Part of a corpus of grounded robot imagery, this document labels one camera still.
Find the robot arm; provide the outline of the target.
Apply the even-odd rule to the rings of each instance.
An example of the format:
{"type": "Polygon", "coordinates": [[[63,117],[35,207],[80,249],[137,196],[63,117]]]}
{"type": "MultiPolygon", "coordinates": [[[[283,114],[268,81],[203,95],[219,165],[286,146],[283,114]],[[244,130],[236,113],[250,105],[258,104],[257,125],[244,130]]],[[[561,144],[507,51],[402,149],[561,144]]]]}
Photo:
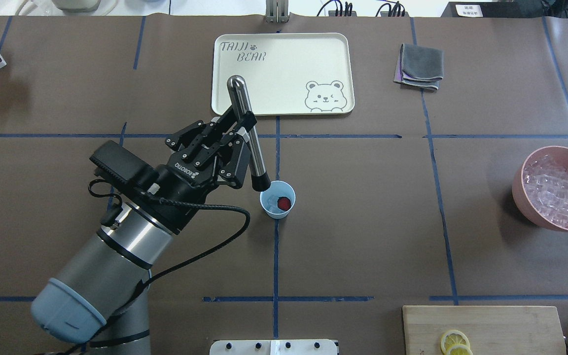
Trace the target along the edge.
{"type": "Polygon", "coordinates": [[[172,154],[157,168],[112,140],[93,152],[96,179],[88,191],[101,198],[93,186],[110,184],[113,204],[95,235],[48,281],[30,308],[45,332],[73,344],[68,354],[82,345],[88,355],[151,353],[151,284],[219,250],[249,225],[245,209],[206,200],[221,185],[243,187],[256,123],[252,111],[232,107],[209,123],[196,121],[167,137],[172,154]],[[237,212],[244,223],[222,243],[153,276],[153,264],[198,211],[237,212]]]}

